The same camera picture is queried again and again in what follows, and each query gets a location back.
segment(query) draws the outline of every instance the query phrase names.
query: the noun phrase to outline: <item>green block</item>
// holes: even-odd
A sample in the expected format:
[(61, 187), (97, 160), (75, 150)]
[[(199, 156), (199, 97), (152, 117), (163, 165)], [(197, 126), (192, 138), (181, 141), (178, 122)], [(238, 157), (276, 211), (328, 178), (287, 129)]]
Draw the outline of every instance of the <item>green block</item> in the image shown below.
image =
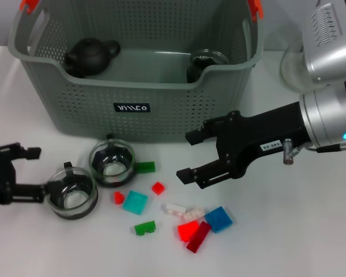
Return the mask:
[(150, 173), (155, 172), (155, 162), (136, 163), (137, 173)]
[(134, 226), (136, 235), (144, 235), (145, 233), (154, 233), (156, 226), (155, 221), (149, 221), (143, 224)]

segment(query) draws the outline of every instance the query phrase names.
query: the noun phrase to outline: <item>glass bowl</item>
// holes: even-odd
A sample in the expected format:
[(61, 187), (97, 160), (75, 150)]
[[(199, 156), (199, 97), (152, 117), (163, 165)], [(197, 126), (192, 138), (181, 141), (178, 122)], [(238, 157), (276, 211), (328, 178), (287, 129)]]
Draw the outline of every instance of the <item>glass bowl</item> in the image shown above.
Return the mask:
[(79, 219), (96, 206), (98, 192), (89, 173), (80, 167), (67, 167), (48, 182), (46, 200), (53, 212), (64, 219)]
[(123, 140), (104, 140), (94, 146), (89, 166), (95, 180), (102, 186), (117, 188), (136, 174), (136, 159), (131, 145)]

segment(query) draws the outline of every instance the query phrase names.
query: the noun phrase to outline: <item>basket handle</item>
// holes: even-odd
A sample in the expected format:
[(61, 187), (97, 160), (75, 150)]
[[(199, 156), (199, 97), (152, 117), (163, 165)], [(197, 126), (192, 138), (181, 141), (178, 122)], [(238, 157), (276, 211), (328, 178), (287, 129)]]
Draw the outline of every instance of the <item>basket handle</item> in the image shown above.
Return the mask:
[(44, 21), (42, 22), (39, 33), (34, 38), (31, 49), (36, 48), (42, 32), (45, 30), (49, 22), (48, 0), (41, 0), (36, 3), (36, 0), (23, 0), (20, 10), (17, 12), (10, 31), (8, 48), (9, 51), (17, 58), (22, 59), (22, 55), (29, 55), (28, 42), (31, 32), (41, 14), (44, 11)]

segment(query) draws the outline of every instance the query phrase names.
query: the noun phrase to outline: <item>white block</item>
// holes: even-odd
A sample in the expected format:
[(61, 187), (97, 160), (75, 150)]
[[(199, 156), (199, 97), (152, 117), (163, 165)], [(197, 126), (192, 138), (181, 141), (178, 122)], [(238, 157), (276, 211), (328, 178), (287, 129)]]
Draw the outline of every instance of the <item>white block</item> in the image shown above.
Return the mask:
[(202, 218), (205, 215), (204, 209), (196, 208), (192, 211), (189, 211), (183, 215), (183, 218), (186, 222), (191, 222), (196, 219)]
[(187, 209), (183, 206), (174, 205), (174, 204), (166, 204), (166, 211), (168, 214), (171, 214), (171, 215), (182, 217), (182, 215), (185, 214), (186, 210)]

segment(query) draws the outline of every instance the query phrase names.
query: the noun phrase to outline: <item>cyan block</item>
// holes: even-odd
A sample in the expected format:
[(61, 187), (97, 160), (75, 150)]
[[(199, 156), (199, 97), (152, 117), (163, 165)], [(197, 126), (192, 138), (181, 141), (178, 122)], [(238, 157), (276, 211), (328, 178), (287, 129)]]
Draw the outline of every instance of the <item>cyan block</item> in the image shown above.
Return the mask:
[(141, 215), (147, 202), (148, 197), (146, 195), (131, 190), (123, 204), (123, 209), (136, 215)]
[(230, 227), (230, 225), (233, 224), (233, 221), (227, 215), (222, 206), (206, 214), (205, 220), (210, 224), (214, 233), (223, 231), (225, 228)]

